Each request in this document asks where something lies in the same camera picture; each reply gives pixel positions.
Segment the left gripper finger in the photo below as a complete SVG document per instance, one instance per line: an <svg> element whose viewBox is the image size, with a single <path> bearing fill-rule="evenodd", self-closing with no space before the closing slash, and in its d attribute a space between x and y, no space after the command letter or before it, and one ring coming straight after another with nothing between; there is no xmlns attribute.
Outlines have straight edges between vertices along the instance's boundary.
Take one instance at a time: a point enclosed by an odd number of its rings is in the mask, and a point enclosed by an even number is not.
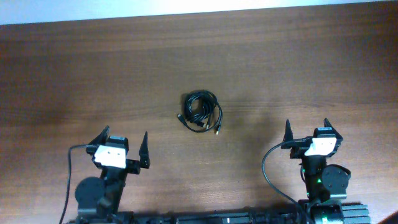
<svg viewBox="0 0 398 224"><path fill-rule="evenodd" d="M107 125L102 130L102 132L100 132L100 134L94 138L94 140L90 141L89 145L92 145L92 146L105 145L106 141L108 139L109 129L110 129L110 127Z"/></svg>
<svg viewBox="0 0 398 224"><path fill-rule="evenodd" d="M144 138L142 140L142 144L139 149L139 157L140 157L140 167L143 169L148 169L150 167L150 157L149 157L149 148L148 148L148 132L145 132Z"/></svg>

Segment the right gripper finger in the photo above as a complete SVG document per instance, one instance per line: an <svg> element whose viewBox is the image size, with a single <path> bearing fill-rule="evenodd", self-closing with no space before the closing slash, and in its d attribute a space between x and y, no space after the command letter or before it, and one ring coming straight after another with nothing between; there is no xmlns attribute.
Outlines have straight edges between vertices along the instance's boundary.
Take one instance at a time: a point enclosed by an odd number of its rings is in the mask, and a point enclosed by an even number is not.
<svg viewBox="0 0 398 224"><path fill-rule="evenodd" d="M292 141L294 139L290 121L287 119L285 122L285 133L283 142Z"/></svg>
<svg viewBox="0 0 398 224"><path fill-rule="evenodd" d="M332 133L336 134L336 129L331 125L331 123L328 120L328 118L325 118L323 120L323 125L324 125L324 128L326 128L327 131L331 131Z"/></svg>

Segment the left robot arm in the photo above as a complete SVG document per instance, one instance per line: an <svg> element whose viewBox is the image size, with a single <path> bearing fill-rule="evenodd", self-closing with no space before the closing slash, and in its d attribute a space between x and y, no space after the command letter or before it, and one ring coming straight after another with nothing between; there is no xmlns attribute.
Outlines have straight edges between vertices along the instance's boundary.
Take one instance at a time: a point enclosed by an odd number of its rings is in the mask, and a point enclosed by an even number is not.
<svg viewBox="0 0 398 224"><path fill-rule="evenodd" d="M111 136L109 126L86 146L86 153L101 171L99 177L83 179L75 189L78 215L75 223L123 223L119 204L129 174L138 175L150 167L148 133L139 148L139 159L128 159L128 138Z"/></svg>

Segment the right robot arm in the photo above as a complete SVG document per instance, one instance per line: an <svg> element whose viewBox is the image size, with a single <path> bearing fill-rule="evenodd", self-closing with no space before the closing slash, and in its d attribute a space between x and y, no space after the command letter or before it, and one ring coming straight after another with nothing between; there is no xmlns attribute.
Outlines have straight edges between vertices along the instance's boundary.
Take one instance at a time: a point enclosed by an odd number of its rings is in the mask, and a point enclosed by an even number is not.
<svg viewBox="0 0 398 224"><path fill-rule="evenodd" d="M337 153L342 135L328 119L315 128L311 136L295 139L290 121L285 122L282 149L290 151L291 159L298 159L300 175L305 184L307 199L298 202L306 223L343 223L341 201L347 197L351 171L327 159Z"/></svg>

